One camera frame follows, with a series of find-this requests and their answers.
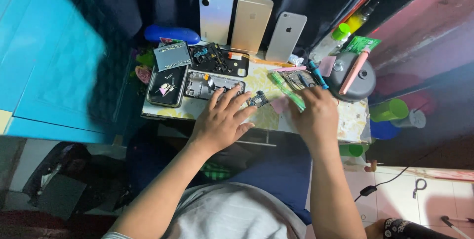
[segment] gray shirt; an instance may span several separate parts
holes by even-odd
[[[305,224],[276,197],[228,182],[187,189],[163,238],[303,239],[305,233]],[[103,239],[128,237],[111,232]]]

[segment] green toothbrush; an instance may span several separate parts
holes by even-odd
[[[285,80],[280,76],[280,74],[278,74],[278,72],[272,72],[270,76],[274,80],[276,86],[278,86],[278,88],[281,90],[281,92],[287,95],[291,100],[293,100],[293,102],[295,102],[295,104],[298,106],[299,111],[303,112],[303,110],[306,108],[303,99],[299,98],[299,96],[297,96],[295,93],[283,86]]]

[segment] gold iphone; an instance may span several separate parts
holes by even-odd
[[[238,0],[230,49],[257,54],[272,9],[272,0]]]

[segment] green bottle cap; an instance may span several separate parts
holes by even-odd
[[[336,30],[332,32],[332,38],[336,41],[341,41],[351,31],[349,25],[345,23],[339,24]]]

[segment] black cable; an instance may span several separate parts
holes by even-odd
[[[417,163],[418,161],[422,160],[423,158],[425,157],[428,157],[431,153],[435,152],[436,150],[438,150],[439,148],[435,148],[434,150],[426,153],[424,156],[418,158],[417,160],[415,160],[413,163],[411,163],[410,165],[408,165],[405,169],[403,169],[399,174],[397,174],[397,176],[395,176],[394,178],[392,178],[391,180],[388,180],[388,181],[384,181],[384,182],[381,182],[381,183],[378,183],[376,185],[369,185],[368,187],[365,187],[364,189],[362,189],[359,193],[360,195],[354,200],[357,201],[361,196],[368,196],[369,194],[372,194],[373,192],[375,192],[377,190],[377,186],[381,185],[381,184],[384,184],[384,183],[389,183],[393,180],[395,180],[396,178],[398,178],[398,176],[400,176],[403,172],[405,172],[409,167],[413,166],[415,163]]]

